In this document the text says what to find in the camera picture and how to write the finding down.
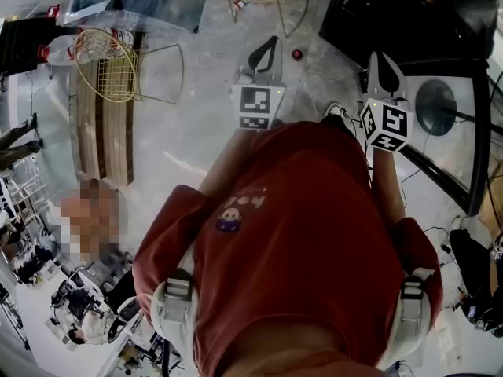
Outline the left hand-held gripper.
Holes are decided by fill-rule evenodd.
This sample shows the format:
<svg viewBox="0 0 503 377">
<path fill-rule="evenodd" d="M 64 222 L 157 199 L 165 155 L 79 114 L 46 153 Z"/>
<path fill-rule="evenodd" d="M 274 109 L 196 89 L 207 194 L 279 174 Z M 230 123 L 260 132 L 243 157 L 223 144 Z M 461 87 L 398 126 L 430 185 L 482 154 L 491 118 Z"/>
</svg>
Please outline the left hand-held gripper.
<svg viewBox="0 0 503 377">
<path fill-rule="evenodd" d="M 239 129 L 271 129 L 285 95 L 282 59 L 282 41 L 276 35 L 244 51 L 230 93 Z"/>
</svg>

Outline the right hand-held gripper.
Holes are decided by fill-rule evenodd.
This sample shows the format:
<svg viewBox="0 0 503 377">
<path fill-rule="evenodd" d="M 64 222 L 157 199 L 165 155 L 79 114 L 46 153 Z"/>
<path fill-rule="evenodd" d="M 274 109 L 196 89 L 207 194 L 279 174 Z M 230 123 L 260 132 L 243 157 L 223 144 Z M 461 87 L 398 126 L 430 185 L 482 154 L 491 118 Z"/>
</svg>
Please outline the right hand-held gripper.
<svg viewBox="0 0 503 377">
<path fill-rule="evenodd" d="M 406 77 L 382 51 L 370 57 L 367 92 L 360 112 L 365 142 L 387 152 L 400 151 L 410 141 L 415 114 L 409 106 Z"/>
</svg>

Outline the person's right forearm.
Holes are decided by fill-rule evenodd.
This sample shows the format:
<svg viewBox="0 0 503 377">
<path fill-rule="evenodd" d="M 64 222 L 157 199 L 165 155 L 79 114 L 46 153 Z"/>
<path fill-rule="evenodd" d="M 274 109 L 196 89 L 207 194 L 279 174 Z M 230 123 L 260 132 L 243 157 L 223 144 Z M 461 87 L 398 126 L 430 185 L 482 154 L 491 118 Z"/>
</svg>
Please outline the person's right forearm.
<svg viewBox="0 0 503 377">
<path fill-rule="evenodd" d="M 380 213 L 389 225 L 395 225 L 406 216 L 391 152 L 373 149 L 372 189 Z"/>
</svg>

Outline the person's left forearm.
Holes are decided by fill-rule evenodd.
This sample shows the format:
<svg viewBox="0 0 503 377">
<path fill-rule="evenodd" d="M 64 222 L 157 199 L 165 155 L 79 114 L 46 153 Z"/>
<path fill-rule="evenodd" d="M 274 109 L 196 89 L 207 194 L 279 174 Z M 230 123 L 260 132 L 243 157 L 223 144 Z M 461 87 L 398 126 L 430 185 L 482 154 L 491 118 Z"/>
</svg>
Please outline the person's left forearm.
<svg viewBox="0 0 503 377">
<path fill-rule="evenodd" d="M 236 179 L 248 161 L 255 130 L 237 129 L 227 141 L 203 179 L 199 192 L 208 199 L 224 199 L 233 189 Z"/>
</svg>

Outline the black round stand base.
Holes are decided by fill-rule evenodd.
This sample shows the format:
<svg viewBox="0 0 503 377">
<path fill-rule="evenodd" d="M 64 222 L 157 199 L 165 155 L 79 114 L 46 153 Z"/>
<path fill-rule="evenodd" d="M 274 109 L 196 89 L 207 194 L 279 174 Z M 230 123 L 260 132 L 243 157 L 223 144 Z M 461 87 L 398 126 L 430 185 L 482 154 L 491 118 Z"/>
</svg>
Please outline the black round stand base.
<svg viewBox="0 0 503 377">
<path fill-rule="evenodd" d="M 482 96 L 490 92 L 486 76 L 415 75 L 407 80 L 417 125 L 426 134 L 442 137 L 464 123 L 480 128 L 476 115 Z"/>
</svg>

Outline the person's black trousers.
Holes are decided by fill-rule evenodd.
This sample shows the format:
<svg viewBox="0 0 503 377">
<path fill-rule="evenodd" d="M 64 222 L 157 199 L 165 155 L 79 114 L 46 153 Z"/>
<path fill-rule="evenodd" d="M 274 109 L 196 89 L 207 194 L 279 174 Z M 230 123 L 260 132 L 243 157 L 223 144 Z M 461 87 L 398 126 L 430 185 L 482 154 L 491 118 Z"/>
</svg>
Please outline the person's black trousers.
<svg viewBox="0 0 503 377">
<path fill-rule="evenodd" d="M 355 135 L 347 128 L 343 121 L 341 115 L 329 114 L 325 116 L 319 124 L 324 128 L 330 129 L 330 133 L 341 141 L 350 141 L 351 143 L 357 144 L 358 139 Z"/>
</svg>

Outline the person's red shirt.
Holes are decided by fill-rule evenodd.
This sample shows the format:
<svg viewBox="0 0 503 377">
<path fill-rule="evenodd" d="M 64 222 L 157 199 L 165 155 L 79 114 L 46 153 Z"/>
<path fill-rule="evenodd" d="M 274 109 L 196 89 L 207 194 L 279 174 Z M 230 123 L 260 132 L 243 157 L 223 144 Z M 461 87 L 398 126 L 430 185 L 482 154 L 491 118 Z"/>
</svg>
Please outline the person's red shirt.
<svg viewBox="0 0 503 377">
<path fill-rule="evenodd" d="M 389 225 L 359 143 L 256 131 L 219 201 L 173 189 L 134 259 L 150 323 L 200 377 L 387 377 L 442 306 L 417 222 Z"/>
</svg>

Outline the striped wooden plank panel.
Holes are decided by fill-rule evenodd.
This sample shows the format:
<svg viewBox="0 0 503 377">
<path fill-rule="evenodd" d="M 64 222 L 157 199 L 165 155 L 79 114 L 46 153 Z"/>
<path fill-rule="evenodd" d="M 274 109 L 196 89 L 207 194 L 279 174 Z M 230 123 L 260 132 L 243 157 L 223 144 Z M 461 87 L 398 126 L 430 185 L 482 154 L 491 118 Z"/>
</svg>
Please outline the striped wooden plank panel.
<svg viewBox="0 0 503 377">
<path fill-rule="evenodd" d="M 97 81 L 97 62 L 82 66 L 84 75 Z M 89 178 L 127 187 L 134 180 L 134 100 L 112 103 L 99 97 L 80 76 L 76 65 L 70 75 L 70 114 L 76 137 L 77 166 Z"/>
</svg>

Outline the black cabinet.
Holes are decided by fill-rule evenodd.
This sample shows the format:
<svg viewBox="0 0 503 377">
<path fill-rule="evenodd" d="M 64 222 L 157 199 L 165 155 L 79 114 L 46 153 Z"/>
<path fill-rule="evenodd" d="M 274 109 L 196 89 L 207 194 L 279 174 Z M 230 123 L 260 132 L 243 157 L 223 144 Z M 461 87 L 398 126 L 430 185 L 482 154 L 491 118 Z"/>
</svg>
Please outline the black cabinet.
<svg viewBox="0 0 503 377">
<path fill-rule="evenodd" d="M 54 18 L 6 20 L 0 30 L 0 76 L 35 70 L 45 62 L 40 46 L 48 46 L 59 36 L 78 33 L 77 27 L 56 25 Z"/>
</svg>

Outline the white and black robot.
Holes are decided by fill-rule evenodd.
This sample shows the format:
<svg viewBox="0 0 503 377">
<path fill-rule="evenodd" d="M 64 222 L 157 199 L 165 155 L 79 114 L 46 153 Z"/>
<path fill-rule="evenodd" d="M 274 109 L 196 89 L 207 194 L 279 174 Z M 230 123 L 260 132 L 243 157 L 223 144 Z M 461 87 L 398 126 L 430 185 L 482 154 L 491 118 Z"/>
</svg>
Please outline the white and black robot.
<svg viewBox="0 0 503 377">
<path fill-rule="evenodd" d="M 105 321 L 105 342 L 111 344 L 116 341 L 127 325 L 136 320 L 139 314 L 140 305 L 135 296 L 126 299 L 115 312 L 109 312 Z"/>
</svg>

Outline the white office desk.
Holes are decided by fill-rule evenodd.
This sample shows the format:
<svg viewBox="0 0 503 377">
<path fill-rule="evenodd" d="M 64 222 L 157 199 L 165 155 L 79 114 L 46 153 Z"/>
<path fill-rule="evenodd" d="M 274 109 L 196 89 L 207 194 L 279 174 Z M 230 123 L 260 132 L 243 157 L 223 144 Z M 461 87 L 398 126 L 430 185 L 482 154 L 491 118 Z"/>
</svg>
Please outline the white office desk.
<svg viewBox="0 0 503 377">
<path fill-rule="evenodd" d="M 66 279 L 58 271 L 35 287 L 18 284 L 17 306 L 36 364 L 56 377 L 105 377 L 118 361 L 128 336 L 122 333 L 112 344 L 77 346 L 70 351 L 45 322 L 50 317 L 51 296 Z"/>
</svg>

